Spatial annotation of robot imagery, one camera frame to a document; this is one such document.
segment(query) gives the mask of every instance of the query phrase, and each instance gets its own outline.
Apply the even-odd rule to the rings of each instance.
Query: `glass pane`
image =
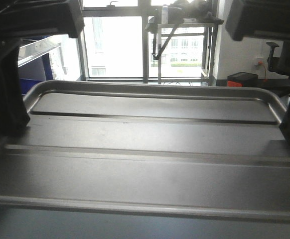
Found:
[[[149,76],[158,76],[158,61],[152,59],[153,34],[149,34],[150,50]],[[162,77],[199,77],[201,76],[201,61],[204,36],[174,36],[162,54]]]
[[[83,0],[83,6],[85,7],[106,7],[110,5],[111,0]],[[138,0],[117,0],[113,2],[112,5],[115,6],[137,6]]]
[[[142,77],[142,19],[86,17],[90,77]]]
[[[151,0],[151,5],[153,6],[163,6],[164,4],[170,5],[174,3],[176,0]]]
[[[53,79],[77,81],[81,76],[77,39],[60,37],[61,47],[49,52]]]

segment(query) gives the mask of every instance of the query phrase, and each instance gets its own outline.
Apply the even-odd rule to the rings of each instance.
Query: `metal tray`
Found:
[[[290,222],[285,106],[255,88],[48,81],[0,136],[0,206]]]

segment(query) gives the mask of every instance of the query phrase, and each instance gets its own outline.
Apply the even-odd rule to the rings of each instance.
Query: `black office chair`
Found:
[[[290,41],[284,41],[281,56],[274,57],[275,48],[279,47],[274,42],[267,42],[270,46],[270,54],[268,57],[268,71],[276,72],[280,75],[289,76],[290,79]],[[290,87],[287,87],[282,92],[278,93],[278,96],[282,97],[290,94]]]

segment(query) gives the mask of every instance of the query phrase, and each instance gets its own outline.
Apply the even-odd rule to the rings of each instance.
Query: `power outlet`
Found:
[[[259,62],[263,62],[264,63],[264,58],[263,57],[255,57],[254,58],[254,65],[255,66],[260,66]]]

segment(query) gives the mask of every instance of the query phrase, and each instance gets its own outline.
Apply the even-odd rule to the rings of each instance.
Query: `black box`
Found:
[[[238,72],[227,77],[227,86],[231,87],[257,87],[258,75]]]

